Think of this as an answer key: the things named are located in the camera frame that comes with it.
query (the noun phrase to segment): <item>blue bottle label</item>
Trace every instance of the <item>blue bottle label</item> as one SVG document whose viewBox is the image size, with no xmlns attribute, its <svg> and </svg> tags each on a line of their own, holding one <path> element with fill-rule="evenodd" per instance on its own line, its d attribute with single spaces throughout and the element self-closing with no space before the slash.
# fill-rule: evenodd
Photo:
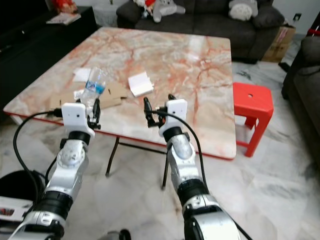
<svg viewBox="0 0 320 240">
<path fill-rule="evenodd" d="M 105 90 L 104 86 L 102 86 L 94 81 L 87 81 L 85 88 L 92 91 L 92 92 L 96 92 L 99 95 L 101 95 Z"/>
</svg>

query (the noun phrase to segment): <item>white plush toy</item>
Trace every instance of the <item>white plush toy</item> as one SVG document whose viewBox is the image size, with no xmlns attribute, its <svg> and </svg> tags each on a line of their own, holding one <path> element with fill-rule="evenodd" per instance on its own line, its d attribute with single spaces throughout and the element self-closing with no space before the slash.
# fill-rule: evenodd
<svg viewBox="0 0 320 240">
<path fill-rule="evenodd" d="M 160 23 L 162 16 L 171 14 L 184 14 L 186 9 L 175 4 L 174 0 L 155 0 L 153 7 L 153 21 Z"/>
<path fill-rule="evenodd" d="M 133 0 L 134 3 L 136 3 L 139 7 L 145 7 L 146 6 L 146 0 Z"/>
<path fill-rule="evenodd" d="M 248 21 L 258 15 L 256 0 L 232 0 L 229 2 L 229 8 L 229 16 L 241 21 Z"/>
</svg>

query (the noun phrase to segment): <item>marble table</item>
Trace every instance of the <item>marble table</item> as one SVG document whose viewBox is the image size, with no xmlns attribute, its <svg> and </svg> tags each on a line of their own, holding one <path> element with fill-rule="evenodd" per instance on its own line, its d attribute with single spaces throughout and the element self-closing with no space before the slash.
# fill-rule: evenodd
<svg viewBox="0 0 320 240">
<path fill-rule="evenodd" d="M 101 111 L 101 130 L 97 132 L 165 146 L 158 129 L 147 127 L 143 96 L 134 97 L 129 90 L 128 77 L 146 72 L 154 84 L 154 91 L 147 95 L 153 108 L 163 106 L 169 93 L 186 99 L 186 121 L 196 132 L 203 154 L 223 159 L 236 156 L 228 39 L 102 27 L 16 96 L 4 111 L 26 117 L 47 110 L 52 95 L 72 89 L 73 71 L 81 67 L 112 68 L 128 93 L 121 105 Z"/>
</svg>

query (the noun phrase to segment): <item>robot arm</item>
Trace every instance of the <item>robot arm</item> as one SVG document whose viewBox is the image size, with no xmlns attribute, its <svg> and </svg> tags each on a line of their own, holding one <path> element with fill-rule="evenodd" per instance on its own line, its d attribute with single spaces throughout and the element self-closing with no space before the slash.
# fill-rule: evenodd
<svg viewBox="0 0 320 240">
<path fill-rule="evenodd" d="M 187 102 L 169 95 L 169 101 L 159 110 L 185 120 Z M 166 141 L 171 180 L 182 206 L 185 240 L 240 240 L 234 221 L 210 195 L 199 175 L 195 163 L 196 152 L 188 134 L 181 130 L 182 123 L 164 114 L 158 114 L 159 122 L 155 122 L 146 97 L 144 111 L 148 127 L 158 126 L 159 135 Z"/>
<path fill-rule="evenodd" d="M 62 110 L 63 124 L 68 139 L 57 155 L 57 167 L 38 204 L 24 218 L 9 240 L 60 240 L 69 210 L 82 185 L 82 176 L 89 160 L 90 139 L 99 128 L 99 100 L 94 105 L 93 117 L 86 113 L 81 103 L 65 103 Z"/>
</svg>

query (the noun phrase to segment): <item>white paper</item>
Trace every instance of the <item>white paper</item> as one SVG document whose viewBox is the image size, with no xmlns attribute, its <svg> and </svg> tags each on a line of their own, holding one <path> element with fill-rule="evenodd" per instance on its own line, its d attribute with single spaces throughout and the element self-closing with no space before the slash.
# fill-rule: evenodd
<svg viewBox="0 0 320 240">
<path fill-rule="evenodd" d="M 135 97 L 151 93 L 154 90 L 150 78 L 146 72 L 128 78 L 129 87 Z"/>
<path fill-rule="evenodd" d="M 76 68 L 73 71 L 74 73 L 73 81 L 86 83 L 89 79 L 90 71 L 91 71 L 91 68 L 87 68 L 87 67 Z"/>
<path fill-rule="evenodd" d="M 81 18 L 79 13 L 67 13 L 60 12 L 57 16 L 54 16 L 49 21 L 46 21 L 47 24 L 64 24 L 69 25 L 70 23 Z"/>
</svg>

